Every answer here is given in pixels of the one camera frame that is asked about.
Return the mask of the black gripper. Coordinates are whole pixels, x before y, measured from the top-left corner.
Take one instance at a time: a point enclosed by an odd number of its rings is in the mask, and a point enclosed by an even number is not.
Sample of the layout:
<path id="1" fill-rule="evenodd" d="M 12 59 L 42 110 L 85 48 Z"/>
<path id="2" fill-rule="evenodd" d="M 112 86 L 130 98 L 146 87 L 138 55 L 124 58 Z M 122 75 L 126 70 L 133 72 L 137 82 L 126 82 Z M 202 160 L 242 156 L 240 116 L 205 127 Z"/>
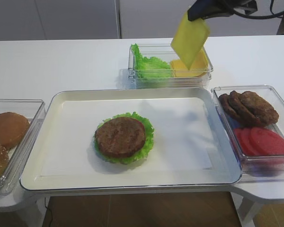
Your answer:
<path id="1" fill-rule="evenodd" d="M 235 9 L 241 9 L 245 15 L 257 12 L 255 0 L 197 0 L 187 11 L 189 21 L 199 18 L 206 20 L 214 17 L 230 17 Z"/>

